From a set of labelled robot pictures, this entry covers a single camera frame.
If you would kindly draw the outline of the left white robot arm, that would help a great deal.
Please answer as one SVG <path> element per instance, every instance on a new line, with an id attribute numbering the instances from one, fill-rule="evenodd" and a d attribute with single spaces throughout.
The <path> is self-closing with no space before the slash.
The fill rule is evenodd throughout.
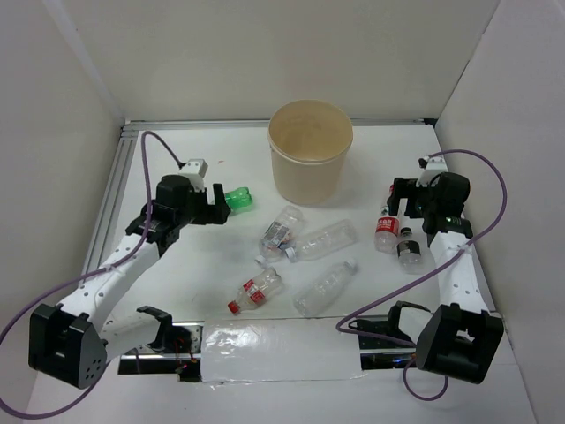
<path id="1" fill-rule="evenodd" d="M 188 224 L 222 225 L 230 214 L 223 187 L 214 198 L 182 174 L 162 177 L 156 196 L 128 225 L 115 251 L 57 305 L 40 304 L 29 322 L 28 364 L 78 389 L 94 384 L 104 365 L 142 345 L 167 351 L 174 342 L 171 314 L 141 306 L 122 320 L 110 316 L 133 284 L 178 240 Z"/>

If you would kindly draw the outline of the green plastic bottle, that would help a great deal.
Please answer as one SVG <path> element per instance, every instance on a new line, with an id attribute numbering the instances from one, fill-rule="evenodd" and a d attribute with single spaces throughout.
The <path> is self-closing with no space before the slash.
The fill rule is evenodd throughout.
<path id="1" fill-rule="evenodd" d="M 253 197 L 248 187 L 242 186 L 224 194 L 230 208 L 230 216 L 249 212 L 253 209 Z"/>

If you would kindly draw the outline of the blue label clear bottle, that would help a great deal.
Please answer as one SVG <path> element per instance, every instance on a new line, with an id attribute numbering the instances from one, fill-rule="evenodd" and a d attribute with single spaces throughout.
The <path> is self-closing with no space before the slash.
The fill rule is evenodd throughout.
<path id="1" fill-rule="evenodd" d="M 302 211 L 294 206 L 284 207 L 260 238 L 259 252 L 255 256 L 256 263 L 265 269 L 283 259 L 285 249 L 290 247 L 304 225 L 305 217 Z"/>

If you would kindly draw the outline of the black label small bottle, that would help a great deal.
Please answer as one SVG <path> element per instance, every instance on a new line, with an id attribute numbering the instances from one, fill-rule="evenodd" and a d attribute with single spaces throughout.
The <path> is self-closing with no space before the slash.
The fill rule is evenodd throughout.
<path id="1" fill-rule="evenodd" d="M 420 245 L 414 239 L 410 227 L 403 227 L 396 243 L 397 259 L 401 267 L 411 274 L 417 274 L 422 267 Z"/>

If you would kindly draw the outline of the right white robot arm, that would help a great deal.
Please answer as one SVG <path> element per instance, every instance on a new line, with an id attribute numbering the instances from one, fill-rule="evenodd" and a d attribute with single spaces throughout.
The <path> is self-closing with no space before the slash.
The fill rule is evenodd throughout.
<path id="1" fill-rule="evenodd" d="M 419 182 L 396 178 L 388 210 L 397 215 L 404 201 L 405 216 L 420 218 L 427 245 L 436 264 L 440 304 L 435 312 L 409 302 L 390 308 L 385 326 L 395 346 L 416 346 L 420 370 L 480 384 L 498 349 L 504 328 L 489 313 L 478 287 L 474 268 L 471 223 L 462 216 L 471 190 L 467 178 L 441 172 Z"/>

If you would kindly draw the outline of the red cap red label bottle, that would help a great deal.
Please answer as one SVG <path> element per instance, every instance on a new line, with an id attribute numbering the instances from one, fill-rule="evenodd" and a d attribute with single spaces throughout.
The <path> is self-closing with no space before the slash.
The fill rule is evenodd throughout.
<path id="1" fill-rule="evenodd" d="M 257 309 L 280 294 L 283 288 L 283 279 L 275 268 L 264 269 L 238 289 L 237 296 L 228 303 L 228 309 L 234 315 Z"/>

